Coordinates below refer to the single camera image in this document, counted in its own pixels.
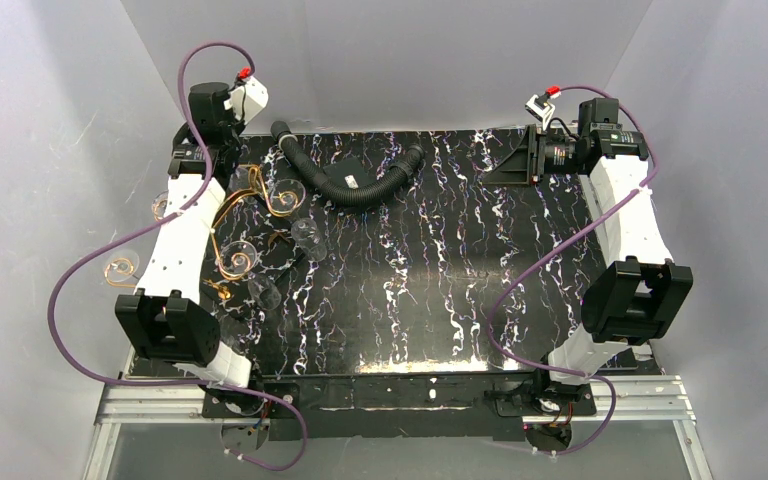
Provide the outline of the clear tumbler glass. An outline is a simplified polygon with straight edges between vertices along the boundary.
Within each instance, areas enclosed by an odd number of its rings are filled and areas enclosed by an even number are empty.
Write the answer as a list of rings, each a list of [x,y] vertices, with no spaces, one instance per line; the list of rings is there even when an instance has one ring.
[[[290,233],[296,245],[311,262],[327,257],[327,246],[317,223],[304,215],[306,189],[302,182],[280,179],[268,191],[272,211],[291,222]]]

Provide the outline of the clear stemmed wine glass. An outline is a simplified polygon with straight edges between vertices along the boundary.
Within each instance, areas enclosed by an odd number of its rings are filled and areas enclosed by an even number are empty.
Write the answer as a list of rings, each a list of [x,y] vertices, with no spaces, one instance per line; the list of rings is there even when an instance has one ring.
[[[140,257],[131,249],[113,251],[105,261],[103,276],[113,287],[135,288],[139,277]]]

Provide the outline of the tall clear flute front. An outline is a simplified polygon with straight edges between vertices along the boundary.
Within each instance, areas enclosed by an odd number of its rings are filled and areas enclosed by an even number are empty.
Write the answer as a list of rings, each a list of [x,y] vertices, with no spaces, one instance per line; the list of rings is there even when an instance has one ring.
[[[251,273],[248,276],[247,286],[250,297],[262,310],[271,311],[279,307],[281,294],[267,275]]]

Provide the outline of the tall clear flute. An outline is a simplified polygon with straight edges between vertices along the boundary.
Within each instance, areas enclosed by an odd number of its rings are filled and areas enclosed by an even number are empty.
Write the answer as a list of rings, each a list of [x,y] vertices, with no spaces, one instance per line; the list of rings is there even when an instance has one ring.
[[[250,297],[262,310],[271,311],[279,307],[281,294],[267,275],[251,273],[248,276],[247,286]]]
[[[241,164],[232,174],[228,193],[233,196],[258,195],[261,190],[261,169],[259,165]]]

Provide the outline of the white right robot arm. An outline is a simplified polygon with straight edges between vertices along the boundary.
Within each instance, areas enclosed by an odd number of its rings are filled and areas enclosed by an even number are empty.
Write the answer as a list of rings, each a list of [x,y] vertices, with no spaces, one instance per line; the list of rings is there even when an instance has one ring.
[[[583,296],[578,326],[544,362],[505,349],[492,327],[487,334],[504,357],[547,373],[552,382],[578,386],[621,352],[662,338],[694,279],[690,267],[676,263],[660,234],[649,187],[658,165],[641,132],[592,123],[580,133],[572,153],[553,152],[540,158],[546,172],[583,167],[600,214],[527,268],[506,290],[512,292],[591,232],[597,234],[606,269]]]

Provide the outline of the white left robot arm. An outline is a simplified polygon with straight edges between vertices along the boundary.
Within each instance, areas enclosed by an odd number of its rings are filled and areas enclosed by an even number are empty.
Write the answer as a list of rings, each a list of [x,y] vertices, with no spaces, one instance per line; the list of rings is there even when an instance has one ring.
[[[239,135],[265,108],[268,92],[249,77],[233,86],[197,84],[188,101],[213,170],[183,125],[173,138],[164,223],[134,293],[118,296],[115,315],[139,357],[245,388],[252,364],[222,341],[219,321],[200,304],[201,279],[213,222],[241,156]]]

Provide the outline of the black marble rack base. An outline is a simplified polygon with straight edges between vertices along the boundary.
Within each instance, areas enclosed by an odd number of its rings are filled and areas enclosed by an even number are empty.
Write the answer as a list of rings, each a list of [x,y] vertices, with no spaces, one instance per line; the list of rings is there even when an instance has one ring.
[[[224,202],[214,218],[214,236],[208,241],[201,269],[202,303],[220,308],[237,319],[258,310],[260,307],[249,295],[248,276],[265,274],[279,287],[286,283],[291,270],[306,260],[290,229],[288,219],[272,215],[263,202],[252,197]],[[259,253],[259,261],[244,278],[227,280],[219,271],[219,251],[238,240],[252,243]]]

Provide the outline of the black box with label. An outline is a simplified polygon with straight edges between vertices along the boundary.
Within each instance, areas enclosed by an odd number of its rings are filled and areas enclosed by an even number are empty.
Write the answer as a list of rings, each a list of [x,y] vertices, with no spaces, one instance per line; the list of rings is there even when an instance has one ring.
[[[362,162],[355,156],[348,156],[325,165],[323,171],[336,185],[352,190],[366,187],[374,182]]]

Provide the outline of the aluminium frame rail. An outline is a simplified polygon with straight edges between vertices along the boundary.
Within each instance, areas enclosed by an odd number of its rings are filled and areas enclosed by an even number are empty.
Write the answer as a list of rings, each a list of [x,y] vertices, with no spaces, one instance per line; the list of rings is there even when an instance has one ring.
[[[695,421],[678,375],[609,376],[616,402],[612,421]]]

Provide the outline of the black front mounting rail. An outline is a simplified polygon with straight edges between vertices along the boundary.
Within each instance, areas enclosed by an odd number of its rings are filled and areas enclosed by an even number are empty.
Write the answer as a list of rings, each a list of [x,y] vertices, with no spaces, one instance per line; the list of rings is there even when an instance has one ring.
[[[524,417],[548,418],[527,401],[527,378],[503,372],[267,375],[256,385],[291,396],[312,439],[521,440]]]

